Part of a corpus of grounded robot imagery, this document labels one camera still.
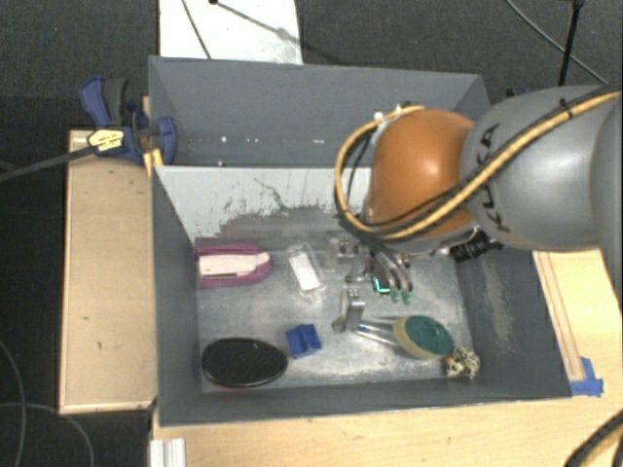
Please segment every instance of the wooden table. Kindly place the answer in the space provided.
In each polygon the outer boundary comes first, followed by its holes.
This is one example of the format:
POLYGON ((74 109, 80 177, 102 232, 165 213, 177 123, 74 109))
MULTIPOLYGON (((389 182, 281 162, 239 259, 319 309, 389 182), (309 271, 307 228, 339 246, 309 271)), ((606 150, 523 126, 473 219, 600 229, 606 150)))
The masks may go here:
MULTIPOLYGON (((84 133, 72 133, 72 147, 84 133)), ((88 157, 69 168, 59 407, 148 408, 156 396, 146 172, 88 157)), ((597 251, 535 254, 568 373, 577 352, 601 398, 161 429, 202 466, 555 466, 623 408, 621 314, 597 251)), ((609 466, 614 443, 590 465, 609 466)))

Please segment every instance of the black oval object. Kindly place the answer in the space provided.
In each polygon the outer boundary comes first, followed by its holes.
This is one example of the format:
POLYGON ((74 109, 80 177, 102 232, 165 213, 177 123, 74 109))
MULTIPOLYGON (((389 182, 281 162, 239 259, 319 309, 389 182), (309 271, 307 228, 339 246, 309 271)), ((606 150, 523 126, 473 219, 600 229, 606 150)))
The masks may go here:
POLYGON ((285 354, 267 342, 226 338, 212 342, 202 354, 203 372, 225 387, 256 387, 281 377, 288 366, 285 354))

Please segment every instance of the pink object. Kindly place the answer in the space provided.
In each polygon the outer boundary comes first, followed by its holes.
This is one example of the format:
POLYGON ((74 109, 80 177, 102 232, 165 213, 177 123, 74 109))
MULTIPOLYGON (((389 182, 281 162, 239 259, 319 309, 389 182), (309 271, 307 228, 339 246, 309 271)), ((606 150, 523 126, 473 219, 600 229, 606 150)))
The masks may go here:
POLYGON ((198 242, 199 244, 195 246, 198 267, 201 266, 202 258, 210 257, 214 260, 212 264, 218 269, 217 274, 201 274, 201 289, 248 285, 263 280, 271 272, 273 264, 270 256, 253 244, 235 243, 213 246, 201 244, 200 239, 198 242), (222 262, 218 261, 219 256, 223 257, 222 262), (234 269, 228 270, 225 264, 231 265, 234 269), (236 271, 235 266, 243 264, 246 264, 245 268, 242 271, 236 271), (248 270, 248 265, 252 265, 251 270, 248 270))

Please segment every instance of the gray bin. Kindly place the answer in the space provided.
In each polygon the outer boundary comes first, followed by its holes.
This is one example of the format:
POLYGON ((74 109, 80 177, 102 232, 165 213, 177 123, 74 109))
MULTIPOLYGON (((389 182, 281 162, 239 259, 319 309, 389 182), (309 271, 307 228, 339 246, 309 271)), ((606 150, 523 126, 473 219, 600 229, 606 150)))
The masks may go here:
MULTIPOLYGON (((331 330, 345 271, 332 256, 340 230, 326 166, 352 130, 397 102, 477 119, 489 105, 479 77, 152 58, 150 97, 152 116, 172 116, 181 142, 175 166, 156 168, 153 179, 163 426, 570 395, 528 252, 493 251, 463 264, 414 262, 410 306, 362 291, 364 318, 424 313, 442 321, 457 343, 481 356, 474 380, 447 380, 437 361, 410 359, 331 330), (225 166, 216 167, 219 162, 225 166), (198 237, 252 241, 272 254, 274 270, 254 286, 200 291, 198 237), (302 298, 288 275, 283 252, 299 242, 310 245, 321 266, 327 284, 322 304, 302 298), (291 360, 287 373, 268 386, 222 390, 202 375, 200 355, 210 341, 250 336, 287 351, 283 333, 300 323, 315 325, 323 348, 291 360)), ((367 171, 355 179, 353 202, 365 193, 367 171)))

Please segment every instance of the pink stapler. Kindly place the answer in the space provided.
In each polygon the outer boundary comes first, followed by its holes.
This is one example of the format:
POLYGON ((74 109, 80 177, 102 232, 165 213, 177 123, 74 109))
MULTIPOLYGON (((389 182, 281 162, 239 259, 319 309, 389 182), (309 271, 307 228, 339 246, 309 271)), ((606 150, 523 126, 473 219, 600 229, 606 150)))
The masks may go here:
POLYGON ((272 267, 269 253, 252 244, 199 244, 195 257, 202 289, 259 282, 272 267))

